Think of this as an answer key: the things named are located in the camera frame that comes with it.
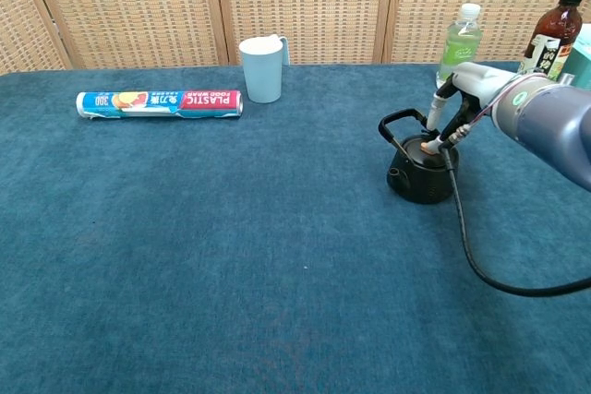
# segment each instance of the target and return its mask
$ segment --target black cable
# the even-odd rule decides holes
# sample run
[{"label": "black cable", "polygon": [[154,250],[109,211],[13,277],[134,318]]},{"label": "black cable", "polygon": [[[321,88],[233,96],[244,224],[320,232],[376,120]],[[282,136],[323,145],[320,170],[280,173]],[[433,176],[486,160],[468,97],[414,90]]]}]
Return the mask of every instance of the black cable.
[{"label": "black cable", "polygon": [[587,279],[581,279],[579,281],[573,281],[564,285],[551,286],[548,288],[519,288],[516,286],[506,285],[499,281],[495,281],[489,277],[475,262],[472,256],[472,248],[468,243],[468,233],[465,228],[464,210],[462,209],[462,201],[460,200],[460,193],[458,191],[458,184],[455,180],[455,171],[450,158],[450,152],[446,148],[440,149],[441,155],[445,160],[445,167],[450,174],[452,180],[453,197],[455,199],[455,206],[458,211],[458,218],[460,222],[460,230],[462,231],[462,245],[464,246],[465,257],[468,259],[470,268],[475,274],[486,284],[496,288],[497,290],[505,293],[521,295],[523,297],[554,297],[557,295],[564,295],[570,293],[576,293],[577,291],[586,290],[591,288],[591,277]]}]

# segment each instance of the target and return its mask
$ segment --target brown bottle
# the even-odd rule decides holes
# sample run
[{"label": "brown bottle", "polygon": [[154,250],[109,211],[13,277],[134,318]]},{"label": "brown bottle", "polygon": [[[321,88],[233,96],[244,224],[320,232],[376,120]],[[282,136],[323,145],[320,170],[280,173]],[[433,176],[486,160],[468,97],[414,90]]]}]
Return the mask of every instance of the brown bottle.
[{"label": "brown bottle", "polygon": [[583,26],[576,9],[581,1],[560,0],[558,6],[541,17],[519,65],[519,73],[542,72],[552,80],[558,79]]}]

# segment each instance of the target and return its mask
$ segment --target kettle base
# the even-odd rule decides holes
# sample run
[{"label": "kettle base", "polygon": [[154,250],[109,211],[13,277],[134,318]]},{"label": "kettle base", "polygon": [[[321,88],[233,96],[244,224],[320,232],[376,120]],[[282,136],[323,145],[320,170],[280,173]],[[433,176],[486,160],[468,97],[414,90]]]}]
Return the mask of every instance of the kettle base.
[{"label": "kettle base", "polygon": [[[452,195],[452,182],[442,156],[427,154],[420,148],[421,143],[431,139],[427,135],[407,138],[402,147],[408,158],[402,152],[396,152],[388,169],[388,185],[405,200],[433,204]],[[457,171],[460,156],[456,149],[451,149],[450,154]]]}]

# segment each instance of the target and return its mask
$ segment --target table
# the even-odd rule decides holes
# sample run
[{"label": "table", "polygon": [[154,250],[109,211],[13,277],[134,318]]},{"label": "table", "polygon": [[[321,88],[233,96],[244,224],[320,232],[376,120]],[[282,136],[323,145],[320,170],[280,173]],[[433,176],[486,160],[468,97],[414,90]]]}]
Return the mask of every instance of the table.
[{"label": "table", "polygon": [[[588,392],[591,292],[489,288],[452,201],[386,184],[378,121],[426,111],[434,74],[289,66],[240,119],[117,121],[78,117],[78,92],[246,92],[241,69],[1,77],[2,392]],[[483,267],[591,272],[591,196],[490,121],[460,151]]]}]

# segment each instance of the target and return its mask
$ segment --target tissue box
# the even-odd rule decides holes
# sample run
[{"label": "tissue box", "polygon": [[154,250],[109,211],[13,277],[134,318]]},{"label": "tissue box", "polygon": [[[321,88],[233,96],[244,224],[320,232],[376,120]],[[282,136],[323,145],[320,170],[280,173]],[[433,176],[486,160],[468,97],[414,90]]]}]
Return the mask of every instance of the tissue box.
[{"label": "tissue box", "polygon": [[562,72],[574,76],[574,87],[591,90],[591,24],[583,25]]}]

